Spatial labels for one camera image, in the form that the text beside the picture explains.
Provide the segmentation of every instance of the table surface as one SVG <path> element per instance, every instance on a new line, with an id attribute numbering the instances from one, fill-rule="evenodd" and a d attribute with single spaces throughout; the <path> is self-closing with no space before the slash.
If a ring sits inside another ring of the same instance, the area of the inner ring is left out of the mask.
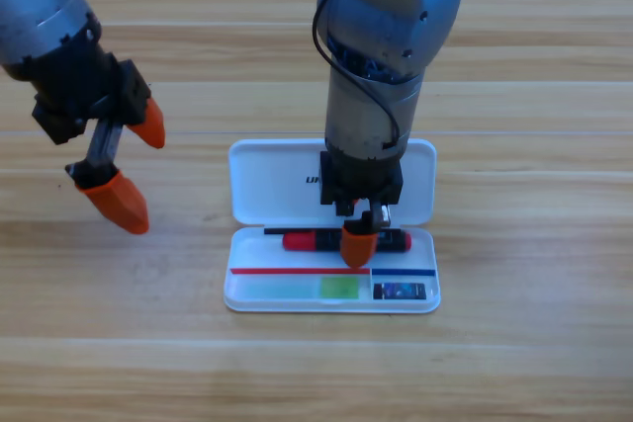
<path id="1" fill-rule="evenodd" d="M 0 420 L 633 420 L 633 0 L 463 0 L 415 136 L 439 151 L 425 316 L 228 311 L 226 153 L 319 137 L 315 0 L 90 0 L 165 113 L 118 165 L 151 232 L 63 172 L 0 78 Z"/>

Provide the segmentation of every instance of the black cable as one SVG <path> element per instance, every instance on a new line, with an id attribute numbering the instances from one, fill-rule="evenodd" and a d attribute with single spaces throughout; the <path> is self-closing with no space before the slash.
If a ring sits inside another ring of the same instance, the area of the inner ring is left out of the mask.
<path id="1" fill-rule="evenodd" d="M 374 101 L 380 108 L 385 112 L 385 114 L 389 117 L 389 120 L 392 123 L 392 141 L 389 143 L 384 143 L 383 148 L 391 148 L 398 144 L 398 140 L 400 139 L 400 126 L 398 125 L 398 121 L 394 117 L 394 113 L 389 109 L 389 107 L 385 104 L 383 99 L 375 94 L 370 89 L 366 88 L 364 85 L 356 81 L 345 69 L 336 64 L 329 55 L 325 52 L 323 47 L 320 45 L 318 41 L 318 20 L 320 19 L 320 15 L 323 12 L 327 2 L 329 0 L 321 0 L 316 6 L 315 17 L 313 19 L 313 42 L 315 43 L 316 50 L 320 53 L 323 59 L 329 64 L 336 72 L 338 72 L 341 76 L 347 79 L 350 83 L 360 89 L 363 93 L 365 93 L 372 101 Z"/>

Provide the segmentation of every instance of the robotic arm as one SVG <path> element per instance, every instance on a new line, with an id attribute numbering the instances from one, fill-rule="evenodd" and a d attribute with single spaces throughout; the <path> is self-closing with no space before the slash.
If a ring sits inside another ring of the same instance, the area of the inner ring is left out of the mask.
<path id="1" fill-rule="evenodd" d="M 407 149 L 426 66 L 444 44 L 460 0 L 319 0 L 313 37 L 331 66 L 321 155 L 321 204 L 360 220 L 343 227 L 341 254 L 360 267 L 400 199 Z M 327 45 L 331 56 L 319 44 Z"/>
<path id="2" fill-rule="evenodd" d="M 331 66 L 321 155 L 321 203 L 352 216 L 341 253 L 369 260 L 377 233 L 400 199 L 407 149 L 426 66 L 444 44 L 460 0 L 318 0 L 313 37 Z M 101 26 L 86 0 L 0 0 L 0 64 L 37 90 L 33 116 L 55 144 L 98 120 L 87 157 L 66 170 L 108 219 L 147 231 L 144 198 L 114 165 L 122 127 L 161 148 L 162 114 L 131 61 L 99 46 Z M 329 49 L 327 54 L 319 38 Z"/>
<path id="3" fill-rule="evenodd" d="M 123 126 L 161 148 L 162 113 L 135 65 L 104 52 L 100 38 L 86 0 L 0 0 L 0 64 L 33 84 L 33 117 L 55 144 L 98 120 L 86 158 L 66 171 L 103 216 L 142 234 L 149 227 L 145 200 L 114 158 Z"/>

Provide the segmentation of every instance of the red marker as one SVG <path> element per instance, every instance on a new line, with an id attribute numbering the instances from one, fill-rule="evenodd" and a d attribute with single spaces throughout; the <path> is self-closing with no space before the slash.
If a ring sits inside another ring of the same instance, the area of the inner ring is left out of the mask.
<path id="1" fill-rule="evenodd" d="M 341 229 L 313 229 L 287 232 L 283 245 L 287 251 L 332 252 L 340 251 Z M 376 252 L 407 252 L 411 248 L 411 235 L 400 229 L 383 231 L 378 236 Z"/>

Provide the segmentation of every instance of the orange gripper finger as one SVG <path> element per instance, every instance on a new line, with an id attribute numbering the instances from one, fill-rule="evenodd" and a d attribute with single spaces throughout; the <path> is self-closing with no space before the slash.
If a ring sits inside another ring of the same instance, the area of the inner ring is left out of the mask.
<path id="1" fill-rule="evenodd" d="M 145 198 L 135 184 L 121 172 L 100 187 L 81 190 L 101 214 L 132 234 L 149 231 L 149 216 Z"/>
<path id="2" fill-rule="evenodd" d="M 352 269 L 363 267 L 376 252 L 378 234 L 352 234 L 343 227 L 340 241 L 340 255 Z"/>
<path id="3" fill-rule="evenodd" d="M 128 126 L 128 128 L 151 147 L 162 148 L 165 146 L 165 123 L 162 111 L 153 98 L 147 100 L 145 122 L 136 126 Z"/>

